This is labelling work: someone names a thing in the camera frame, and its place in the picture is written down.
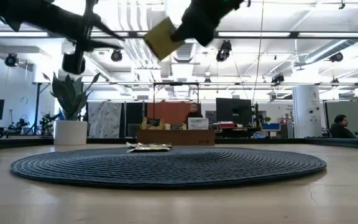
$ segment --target round woven rug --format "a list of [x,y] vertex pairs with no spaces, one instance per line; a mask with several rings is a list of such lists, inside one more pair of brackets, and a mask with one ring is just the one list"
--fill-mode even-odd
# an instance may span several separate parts
[[11,172],[57,184],[138,189],[204,188],[279,180],[324,170],[326,163],[294,152],[224,147],[127,148],[51,152],[20,159]]

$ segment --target patterned curtain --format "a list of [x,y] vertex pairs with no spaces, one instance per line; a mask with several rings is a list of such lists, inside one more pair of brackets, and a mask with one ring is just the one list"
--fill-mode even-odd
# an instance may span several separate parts
[[88,103],[89,138],[118,138],[122,103]]

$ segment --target desk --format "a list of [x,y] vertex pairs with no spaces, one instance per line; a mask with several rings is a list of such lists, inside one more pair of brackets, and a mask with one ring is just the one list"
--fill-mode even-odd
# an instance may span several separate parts
[[276,132],[276,138],[280,137],[281,128],[280,129],[262,129],[262,132],[266,132],[267,135],[270,137],[270,133]]
[[143,144],[173,146],[214,146],[214,130],[139,130],[137,141]]

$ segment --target table surface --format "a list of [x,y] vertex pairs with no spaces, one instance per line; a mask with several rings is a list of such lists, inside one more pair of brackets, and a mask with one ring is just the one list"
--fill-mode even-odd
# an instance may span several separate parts
[[325,173],[233,189],[92,189],[45,184],[9,173],[11,163],[23,157],[104,147],[125,146],[90,144],[1,149],[0,223],[358,223],[358,149],[353,148],[303,144],[230,145],[301,152],[328,163]]

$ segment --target white pillar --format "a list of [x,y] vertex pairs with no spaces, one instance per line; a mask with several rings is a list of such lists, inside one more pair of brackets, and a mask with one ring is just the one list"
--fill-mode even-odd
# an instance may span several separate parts
[[321,114],[318,86],[293,88],[295,137],[321,137]]

